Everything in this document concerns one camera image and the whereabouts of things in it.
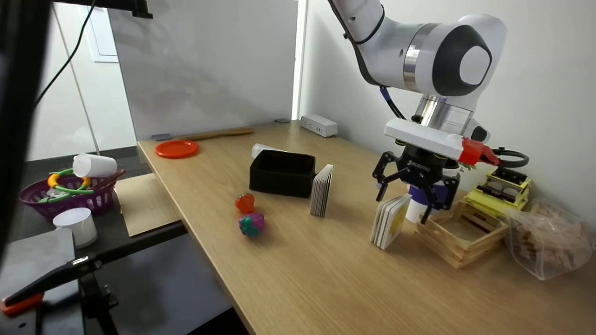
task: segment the wooden tray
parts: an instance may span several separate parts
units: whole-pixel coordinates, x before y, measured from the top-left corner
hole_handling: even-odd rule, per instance
[[[459,203],[452,216],[431,218],[418,226],[422,241],[453,268],[465,268],[502,246],[509,226],[468,203]]]

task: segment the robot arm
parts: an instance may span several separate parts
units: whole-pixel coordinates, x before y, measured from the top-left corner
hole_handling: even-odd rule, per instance
[[[386,136],[405,144],[407,149],[401,159],[392,153],[383,155],[373,172],[383,185],[379,200],[388,183],[401,179],[427,194],[431,200],[427,218],[437,205],[433,187],[444,181],[446,166],[478,162],[506,166],[498,159],[500,151],[496,155],[481,144],[487,133],[472,118],[502,58],[507,28],[500,19],[470,15],[453,25],[401,25],[386,17],[379,0],[330,0],[330,4],[370,84],[424,94],[412,121],[392,120],[386,125]],[[524,159],[509,162],[511,166],[528,162],[524,155],[506,153]],[[392,162],[399,172],[386,177],[385,170]]]

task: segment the wooden tabletop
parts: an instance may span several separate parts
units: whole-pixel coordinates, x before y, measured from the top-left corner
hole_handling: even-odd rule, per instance
[[[334,164],[329,216],[312,216],[308,200],[254,192],[269,228],[245,239],[236,200],[249,192],[254,144]],[[506,248],[455,270],[412,228],[375,248],[379,157],[345,140],[293,123],[202,142],[185,161],[159,159],[155,146],[141,149],[254,334],[596,334],[595,261],[541,283]]]

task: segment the black box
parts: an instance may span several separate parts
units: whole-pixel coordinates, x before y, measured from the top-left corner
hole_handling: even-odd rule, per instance
[[[250,166],[250,190],[310,198],[316,177],[316,157],[263,151]]]

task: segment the plastic bag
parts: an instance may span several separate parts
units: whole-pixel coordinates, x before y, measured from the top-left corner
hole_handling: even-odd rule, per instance
[[[588,265],[593,257],[593,237],[588,226],[545,200],[530,213],[509,218],[507,248],[517,263],[547,282]]]

